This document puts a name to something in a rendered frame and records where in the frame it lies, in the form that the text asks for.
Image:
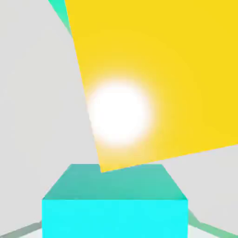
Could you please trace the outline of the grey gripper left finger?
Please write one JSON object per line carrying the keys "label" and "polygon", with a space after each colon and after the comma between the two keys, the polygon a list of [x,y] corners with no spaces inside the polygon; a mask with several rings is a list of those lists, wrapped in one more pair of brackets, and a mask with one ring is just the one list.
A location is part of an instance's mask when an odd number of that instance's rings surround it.
{"label": "grey gripper left finger", "polygon": [[42,221],[30,224],[28,226],[24,226],[20,229],[17,229],[15,231],[11,231],[9,233],[6,233],[4,235],[0,235],[0,238],[20,238],[24,235],[27,235],[33,231],[36,231],[38,229],[42,228]]}

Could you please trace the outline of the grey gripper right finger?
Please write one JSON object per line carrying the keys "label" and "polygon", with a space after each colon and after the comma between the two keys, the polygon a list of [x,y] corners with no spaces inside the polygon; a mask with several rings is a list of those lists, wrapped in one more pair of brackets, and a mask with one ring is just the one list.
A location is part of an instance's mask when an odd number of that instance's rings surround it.
{"label": "grey gripper right finger", "polygon": [[209,224],[200,222],[190,210],[188,210],[188,224],[192,227],[198,228],[218,238],[238,238],[238,235],[229,233],[227,231],[221,230]]}

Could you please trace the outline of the large yellow box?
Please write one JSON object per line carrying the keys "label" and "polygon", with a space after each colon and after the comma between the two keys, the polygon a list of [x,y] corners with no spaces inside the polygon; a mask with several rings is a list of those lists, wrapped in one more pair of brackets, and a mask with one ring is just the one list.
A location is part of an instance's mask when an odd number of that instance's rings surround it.
{"label": "large yellow box", "polygon": [[238,0],[65,0],[102,172],[238,144]]}

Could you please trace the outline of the large green box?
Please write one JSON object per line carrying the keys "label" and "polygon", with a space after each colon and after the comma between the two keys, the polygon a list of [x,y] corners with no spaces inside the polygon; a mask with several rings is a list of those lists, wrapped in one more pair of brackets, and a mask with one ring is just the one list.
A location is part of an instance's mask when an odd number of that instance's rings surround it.
{"label": "large green box", "polygon": [[64,24],[64,26],[66,27],[69,34],[72,35],[65,0],[48,0],[48,1],[53,7],[58,17],[60,18],[60,20],[62,21],[62,23]]}

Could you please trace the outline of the small cyan cube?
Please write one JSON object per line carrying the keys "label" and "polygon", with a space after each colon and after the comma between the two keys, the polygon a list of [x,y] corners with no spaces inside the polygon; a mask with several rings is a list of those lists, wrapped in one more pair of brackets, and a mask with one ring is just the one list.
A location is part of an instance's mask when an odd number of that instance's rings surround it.
{"label": "small cyan cube", "polygon": [[188,201],[160,164],[72,164],[42,199],[42,238],[188,238]]}

